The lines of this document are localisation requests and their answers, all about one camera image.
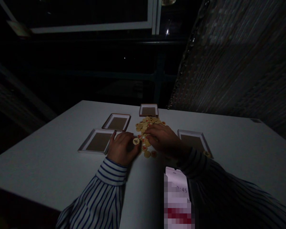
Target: finger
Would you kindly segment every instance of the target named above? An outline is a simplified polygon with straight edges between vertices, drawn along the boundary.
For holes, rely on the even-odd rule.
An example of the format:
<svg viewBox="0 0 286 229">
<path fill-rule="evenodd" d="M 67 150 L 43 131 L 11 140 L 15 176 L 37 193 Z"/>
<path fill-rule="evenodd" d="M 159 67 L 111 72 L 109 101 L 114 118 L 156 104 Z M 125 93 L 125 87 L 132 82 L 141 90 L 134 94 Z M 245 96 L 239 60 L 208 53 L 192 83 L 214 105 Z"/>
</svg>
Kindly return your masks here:
<svg viewBox="0 0 286 229">
<path fill-rule="evenodd" d="M 157 142 L 152 136 L 147 135 L 147 140 L 149 141 L 149 143 L 155 148 L 155 149 L 159 149 L 160 147 L 160 143 Z"/>
<path fill-rule="evenodd" d="M 132 138 L 133 138 L 133 135 L 128 134 L 123 138 L 123 140 L 120 143 L 126 147 Z"/>
<path fill-rule="evenodd" d="M 120 138 L 123 137 L 123 135 L 124 135 L 125 133 L 126 133 L 126 132 L 122 132 L 122 133 L 118 134 L 117 137 L 115 138 L 115 141 L 116 141 L 116 142 L 119 142 L 119 141 L 120 141 Z"/>
<path fill-rule="evenodd" d="M 113 132 L 113 134 L 111 135 L 111 138 L 110 138 L 110 141 L 109 141 L 109 147 L 111 147 L 112 144 L 114 143 L 114 137 L 115 137 L 116 134 L 117 134 L 117 131 L 115 130 Z"/>
<path fill-rule="evenodd" d="M 148 129 L 163 129 L 163 128 L 159 124 L 154 124 L 154 125 L 150 125 L 149 127 L 147 127 L 146 130 L 148 130 Z"/>
<path fill-rule="evenodd" d="M 130 133 L 130 132 L 124 132 L 123 135 L 119 138 L 119 142 L 123 142 L 124 141 L 124 138 L 126 137 L 132 137 L 133 136 L 133 133 Z"/>
<path fill-rule="evenodd" d="M 135 147 L 128 153 L 129 161 L 132 161 L 140 152 L 140 144 L 135 145 Z"/>
<path fill-rule="evenodd" d="M 154 135 L 154 136 L 158 136 L 159 135 L 159 132 L 160 132 L 160 129 L 158 129 L 158 128 L 150 128 L 150 129 L 146 129 L 145 130 L 145 134 L 152 134 L 152 135 Z"/>
</svg>

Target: hand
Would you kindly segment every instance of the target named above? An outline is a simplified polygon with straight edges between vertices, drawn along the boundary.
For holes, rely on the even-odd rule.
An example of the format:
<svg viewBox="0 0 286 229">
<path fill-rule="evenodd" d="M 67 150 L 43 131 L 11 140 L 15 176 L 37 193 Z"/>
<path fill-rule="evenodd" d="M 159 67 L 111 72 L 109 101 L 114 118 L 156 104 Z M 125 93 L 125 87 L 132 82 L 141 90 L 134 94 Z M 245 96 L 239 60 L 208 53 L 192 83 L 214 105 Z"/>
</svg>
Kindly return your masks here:
<svg viewBox="0 0 286 229">
<path fill-rule="evenodd" d="M 116 139 L 116 131 L 112 134 L 109 142 L 107 158 L 113 162 L 128 166 L 128 164 L 139 154 L 140 144 L 135 145 L 132 151 L 127 152 L 126 147 L 130 140 L 134 139 L 133 133 L 123 132 Z"/>
<path fill-rule="evenodd" d="M 154 124 L 149 126 L 144 133 L 150 134 L 146 138 L 157 151 L 166 153 L 175 159 L 186 158 L 190 153 L 191 147 L 184 144 L 169 126 Z"/>
</svg>

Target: person's left hand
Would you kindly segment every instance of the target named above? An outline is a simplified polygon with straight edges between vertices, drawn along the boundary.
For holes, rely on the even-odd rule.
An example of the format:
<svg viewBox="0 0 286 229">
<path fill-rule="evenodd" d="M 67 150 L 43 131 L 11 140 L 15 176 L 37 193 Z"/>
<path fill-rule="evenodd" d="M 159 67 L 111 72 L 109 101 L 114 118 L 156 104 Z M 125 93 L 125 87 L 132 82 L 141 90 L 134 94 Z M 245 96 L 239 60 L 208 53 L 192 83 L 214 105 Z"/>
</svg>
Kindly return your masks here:
<svg viewBox="0 0 286 229">
<path fill-rule="evenodd" d="M 112 134 L 109 142 L 107 158 L 113 162 L 128 166 L 128 164 L 139 154 L 140 144 L 135 145 L 132 151 L 127 152 L 126 147 L 130 140 L 134 139 L 133 133 L 123 132 L 116 139 L 116 131 Z"/>
</svg>

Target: square tray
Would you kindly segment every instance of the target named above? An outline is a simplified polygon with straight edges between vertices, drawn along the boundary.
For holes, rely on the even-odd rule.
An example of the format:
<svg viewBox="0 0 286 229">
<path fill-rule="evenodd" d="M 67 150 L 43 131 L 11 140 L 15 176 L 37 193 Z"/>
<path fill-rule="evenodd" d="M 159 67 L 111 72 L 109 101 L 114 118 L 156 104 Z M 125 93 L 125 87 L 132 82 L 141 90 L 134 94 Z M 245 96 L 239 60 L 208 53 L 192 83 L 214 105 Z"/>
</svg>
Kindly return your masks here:
<svg viewBox="0 0 286 229">
<path fill-rule="evenodd" d="M 214 159 L 212 152 L 208 146 L 208 143 L 202 132 L 195 132 L 189 130 L 177 130 L 178 137 L 189 146 L 197 149 L 199 152 L 207 151 L 211 154 L 211 158 Z"/>
<path fill-rule="evenodd" d="M 106 155 L 109 146 L 109 140 L 113 133 L 114 130 L 93 129 L 78 149 L 78 152 Z"/>
<path fill-rule="evenodd" d="M 140 117 L 158 117 L 158 104 L 142 103 L 139 110 Z"/>
<path fill-rule="evenodd" d="M 130 121 L 129 114 L 112 113 L 102 126 L 102 129 L 112 129 L 125 132 Z"/>
</svg>

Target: striped shirt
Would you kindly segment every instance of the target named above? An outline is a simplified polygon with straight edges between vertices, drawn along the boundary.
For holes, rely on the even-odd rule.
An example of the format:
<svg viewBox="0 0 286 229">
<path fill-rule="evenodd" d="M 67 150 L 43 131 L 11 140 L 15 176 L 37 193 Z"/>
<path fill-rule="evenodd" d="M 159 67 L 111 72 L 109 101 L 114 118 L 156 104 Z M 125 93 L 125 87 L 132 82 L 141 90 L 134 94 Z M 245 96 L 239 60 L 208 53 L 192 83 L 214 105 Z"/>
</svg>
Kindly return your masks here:
<svg viewBox="0 0 286 229">
<path fill-rule="evenodd" d="M 178 166 L 198 197 L 203 228 L 286 228 L 284 205 L 202 153 L 192 150 Z M 56 228 L 118 228 L 126 172 L 127 167 L 105 158 L 82 194 L 61 212 Z"/>
</svg>

